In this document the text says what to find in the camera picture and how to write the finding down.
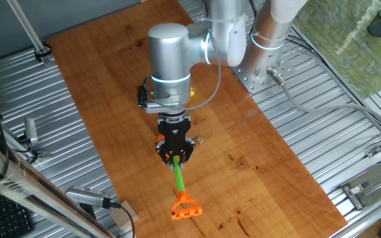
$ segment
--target glowing blue ring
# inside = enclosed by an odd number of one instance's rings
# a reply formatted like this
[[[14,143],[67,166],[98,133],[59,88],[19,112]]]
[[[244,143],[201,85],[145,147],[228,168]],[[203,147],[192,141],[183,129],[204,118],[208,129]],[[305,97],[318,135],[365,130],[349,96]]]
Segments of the glowing blue ring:
[[[152,80],[154,80],[155,82],[158,82],[158,83],[180,83],[180,82],[188,80],[190,77],[191,77],[190,73],[189,73],[189,75],[187,75],[184,78],[181,78],[181,79],[172,79],[172,80],[157,79],[156,77],[151,76]]]
[[[210,33],[207,33],[205,38],[205,61],[207,64],[211,65],[210,59],[208,58],[208,43],[209,42],[210,42]]]
[[[261,49],[263,49],[263,50],[277,50],[277,49],[282,48],[282,46],[284,46],[284,43],[285,43],[285,42],[283,42],[283,44],[282,44],[281,46],[278,46],[278,47],[275,47],[275,48],[268,48],[268,47],[264,47],[264,46],[262,46],[262,45],[256,43],[256,41],[254,40],[254,36],[253,36],[253,35],[251,35],[251,39],[252,39],[252,42],[253,42],[258,48],[261,48]]]

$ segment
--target wooden table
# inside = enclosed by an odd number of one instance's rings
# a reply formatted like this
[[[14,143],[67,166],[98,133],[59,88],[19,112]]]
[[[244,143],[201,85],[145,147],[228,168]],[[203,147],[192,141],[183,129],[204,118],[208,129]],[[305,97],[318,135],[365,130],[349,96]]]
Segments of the wooden table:
[[[192,23],[176,0],[151,0],[49,39],[55,59],[117,195],[140,217],[137,237],[329,237],[347,222],[229,69],[207,105],[192,110],[202,136],[183,177],[203,214],[172,221],[175,176],[155,152],[156,115],[138,108],[151,74],[148,30]],[[191,71],[207,99],[217,67]]]

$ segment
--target metal pole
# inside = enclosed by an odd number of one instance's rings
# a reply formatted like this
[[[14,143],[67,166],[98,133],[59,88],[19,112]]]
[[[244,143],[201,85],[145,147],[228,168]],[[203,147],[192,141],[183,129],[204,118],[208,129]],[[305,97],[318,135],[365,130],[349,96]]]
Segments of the metal pole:
[[[47,51],[47,49],[45,48],[43,43],[40,41],[38,35],[34,31],[32,25],[30,24],[29,20],[27,19],[26,15],[24,14],[24,11],[21,8],[19,2],[17,0],[7,0],[7,2],[10,5],[11,9],[13,10],[14,14],[16,15],[17,19],[19,20],[19,22],[23,26],[24,31],[29,36],[34,47],[37,49],[38,53],[45,53]],[[51,62],[49,56],[42,57],[42,60],[44,61],[45,64]]]

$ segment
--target mounting plate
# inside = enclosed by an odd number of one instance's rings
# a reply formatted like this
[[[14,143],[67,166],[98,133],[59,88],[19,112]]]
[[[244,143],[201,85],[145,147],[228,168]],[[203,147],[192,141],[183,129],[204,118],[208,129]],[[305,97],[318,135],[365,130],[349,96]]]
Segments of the mounting plate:
[[[281,54],[278,59],[279,63],[278,67],[276,67],[277,73],[282,76],[283,79],[293,76],[295,72],[294,66],[287,61],[283,54]],[[240,65],[233,67],[232,70],[251,94],[258,93],[271,85],[276,85],[273,79],[267,76],[267,72],[264,74],[260,73],[258,77],[255,77],[254,74],[244,72]]]

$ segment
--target wooden board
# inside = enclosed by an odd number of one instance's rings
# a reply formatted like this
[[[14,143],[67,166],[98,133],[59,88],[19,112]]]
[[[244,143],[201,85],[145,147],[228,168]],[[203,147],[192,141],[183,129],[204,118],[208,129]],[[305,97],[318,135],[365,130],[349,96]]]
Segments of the wooden board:
[[[49,39],[55,59],[120,200],[140,217],[137,237],[329,237],[347,224],[229,69],[207,105],[192,110],[202,136],[183,177],[201,216],[172,221],[175,176],[155,152],[156,115],[138,108],[151,74],[148,30],[192,23],[176,0],[151,0]],[[207,99],[217,67],[191,71]]]

